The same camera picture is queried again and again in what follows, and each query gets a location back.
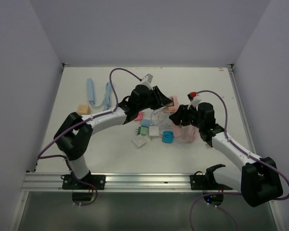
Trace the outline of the pink power strip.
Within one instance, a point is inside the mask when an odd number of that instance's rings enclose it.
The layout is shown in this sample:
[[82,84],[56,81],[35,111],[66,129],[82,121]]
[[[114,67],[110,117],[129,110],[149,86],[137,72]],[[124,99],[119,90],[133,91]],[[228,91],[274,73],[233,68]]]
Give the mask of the pink power strip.
[[163,108],[163,112],[173,114],[178,110],[178,106],[167,106]]

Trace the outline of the blue round plug adapter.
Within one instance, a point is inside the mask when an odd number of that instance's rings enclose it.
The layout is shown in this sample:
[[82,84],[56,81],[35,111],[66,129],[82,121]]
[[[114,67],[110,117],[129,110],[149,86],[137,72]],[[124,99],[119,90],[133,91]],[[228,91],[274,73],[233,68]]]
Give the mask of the blue round plug adapter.
[[161,140],[163,143],[171,144],[174,141],[174,133],[169,130],[165,130],[161,134]]

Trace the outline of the red pink charger plug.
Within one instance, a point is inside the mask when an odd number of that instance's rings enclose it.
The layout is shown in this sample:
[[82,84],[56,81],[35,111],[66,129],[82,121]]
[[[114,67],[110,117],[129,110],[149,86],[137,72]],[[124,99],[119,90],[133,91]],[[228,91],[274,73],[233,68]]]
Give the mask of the red pink charger plug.
[[139,112],[137,117],[134,119],[134,121],[142,121],[144,118],[145,113],[144,112]]

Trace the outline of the white cube charger plug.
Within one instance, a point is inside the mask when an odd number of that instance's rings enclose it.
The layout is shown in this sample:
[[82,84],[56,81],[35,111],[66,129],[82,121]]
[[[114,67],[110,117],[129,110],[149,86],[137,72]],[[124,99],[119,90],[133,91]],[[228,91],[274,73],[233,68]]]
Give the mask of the white cube charger plug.
[[159,127],[158,126],[150,126],[149,127],[149,138],[151,140],[157,139],[160,137]]

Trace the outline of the light blue charger plug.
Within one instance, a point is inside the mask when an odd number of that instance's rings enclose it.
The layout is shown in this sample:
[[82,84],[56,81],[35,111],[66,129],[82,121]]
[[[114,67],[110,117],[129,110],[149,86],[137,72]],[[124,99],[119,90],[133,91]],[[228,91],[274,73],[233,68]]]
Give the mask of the light blue charger plug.
[[143,119],[143,120],[141,121],[141,127],[149,128],[149,127],[150,127],[150,124],[151,124],[151,121],[148,120],[148,119]]

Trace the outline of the green charger plug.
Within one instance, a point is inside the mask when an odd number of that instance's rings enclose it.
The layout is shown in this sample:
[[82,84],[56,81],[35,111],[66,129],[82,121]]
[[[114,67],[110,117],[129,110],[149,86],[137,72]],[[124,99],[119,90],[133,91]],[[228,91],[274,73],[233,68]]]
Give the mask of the green charger plug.
[[149,128],[147,127],[138,127],[135,132],[137,135],[146,136],[148,134]]

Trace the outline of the tan cube socket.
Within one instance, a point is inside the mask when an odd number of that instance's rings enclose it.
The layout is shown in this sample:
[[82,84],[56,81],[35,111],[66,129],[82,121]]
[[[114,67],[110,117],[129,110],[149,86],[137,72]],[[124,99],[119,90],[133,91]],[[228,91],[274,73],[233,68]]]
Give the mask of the tan cube socket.
[[78,115],[89,115],[91,113],[91,108],[87,104],[79,104],[76,112]]

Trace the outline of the tan cube adapter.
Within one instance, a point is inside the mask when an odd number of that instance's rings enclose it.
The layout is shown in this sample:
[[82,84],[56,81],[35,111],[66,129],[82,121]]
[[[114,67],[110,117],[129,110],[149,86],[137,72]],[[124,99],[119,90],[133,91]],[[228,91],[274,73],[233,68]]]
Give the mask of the tan cube adapter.
[[178,103],[177,97],[176,96],[171,96],[170,99],[171,99],[171,104],[168,105],[168,109],[170,111],[177,110],[178,107],[179,107],[179,103]]

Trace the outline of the blue power strip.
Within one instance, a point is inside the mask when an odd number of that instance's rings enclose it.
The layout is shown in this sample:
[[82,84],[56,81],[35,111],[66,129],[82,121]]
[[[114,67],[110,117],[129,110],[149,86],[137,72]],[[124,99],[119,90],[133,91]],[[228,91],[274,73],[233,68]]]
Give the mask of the blue power strip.
[[91,78],[87,79],[87,94],[89,103],[91,105],[94,105],[95,104],[94,83]]

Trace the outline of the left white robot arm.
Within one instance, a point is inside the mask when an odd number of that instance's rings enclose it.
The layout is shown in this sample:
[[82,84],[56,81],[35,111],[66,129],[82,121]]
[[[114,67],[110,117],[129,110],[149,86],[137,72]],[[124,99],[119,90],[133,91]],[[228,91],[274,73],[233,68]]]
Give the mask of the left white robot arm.
[[127,124],[145,109],[156,110],[171,103],[172,100],[157,86],[150,89],[145,85],[137,85],[131,94],[114,108],[86,116],[80,116],[76,112],[70,113],[56,132],[54,140],[59,150],[67,157],[68,165],[74,174],[74,184],[80,189],[90,185],[91,172],[84,153],[92,135],[113,126]]

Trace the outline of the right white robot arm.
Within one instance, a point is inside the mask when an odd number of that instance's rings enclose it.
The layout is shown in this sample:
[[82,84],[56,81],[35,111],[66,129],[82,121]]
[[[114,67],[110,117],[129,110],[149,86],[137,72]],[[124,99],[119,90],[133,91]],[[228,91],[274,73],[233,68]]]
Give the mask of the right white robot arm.
[[227,186],[241,192],[252,207],[282,196],[283,189],[279,174],[275,171],[275,161],[261,158],[249,152],[231,139],[225,129],[216,123],[215,111],[210,103],[200,103],[198,107],[180,105],[170,116],[178,126],[192,125],[198,128],[201,139],[210,147],[224,154],[241,172],[239,177],[226,170],[224,164],[206,169],[204,182],[209,189]]

